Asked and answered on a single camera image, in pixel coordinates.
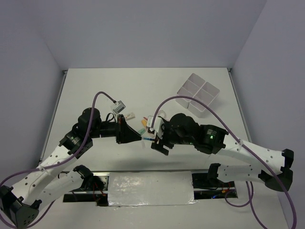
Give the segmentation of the blue gel pen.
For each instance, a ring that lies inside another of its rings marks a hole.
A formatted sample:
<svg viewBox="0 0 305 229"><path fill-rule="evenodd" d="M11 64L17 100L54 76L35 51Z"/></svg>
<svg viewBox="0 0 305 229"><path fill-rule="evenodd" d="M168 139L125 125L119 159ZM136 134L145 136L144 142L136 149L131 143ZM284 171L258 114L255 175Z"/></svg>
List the blue gel pen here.
<svg viewBox="0 0 305 229"><path fill-rule="evenodd" d="M146 141L155 141L154 138L149 138L149 137L143 137L142 140L146 140Z"/></svg>

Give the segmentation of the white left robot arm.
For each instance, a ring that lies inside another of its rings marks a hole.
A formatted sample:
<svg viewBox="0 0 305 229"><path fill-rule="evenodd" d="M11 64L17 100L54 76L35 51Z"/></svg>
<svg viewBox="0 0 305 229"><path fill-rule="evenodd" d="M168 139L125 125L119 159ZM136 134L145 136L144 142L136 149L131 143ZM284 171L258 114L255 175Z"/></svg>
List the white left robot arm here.
<svg viewBox="0 0 305 229"><path fill-rule="evenodd" d="M85 109L78 122L59 142L54 151L35 169L12 186L0 187L0 209L12 222L13 229L27 229L36 223L39 212L60 196L75 189L102 190L104 182L86 166L78 165L64 176L66 167L75 163L93 146L93 139L114 137L118 144L142 139L122 114L116 121L102 121L96 108Z"/></svg>

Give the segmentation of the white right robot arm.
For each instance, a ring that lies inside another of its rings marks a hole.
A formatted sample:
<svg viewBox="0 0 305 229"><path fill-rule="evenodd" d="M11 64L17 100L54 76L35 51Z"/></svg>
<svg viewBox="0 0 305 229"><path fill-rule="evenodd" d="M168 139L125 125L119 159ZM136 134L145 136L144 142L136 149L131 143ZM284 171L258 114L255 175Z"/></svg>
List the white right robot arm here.
<svg viewBox="0 0 305 229"><path fill-rule="evenodd" d="M169 121L160 116L149 116L147 127L156 137L151 148L164 155L168 155L175 145L190 145L207 155L228 156L245 163L243 166L210 164L206 180L213 187L232 181L259 182L279 192L291 187L292 150L275 151L235 139L225 129L200 125L182 113L174 115Z"/></svg>

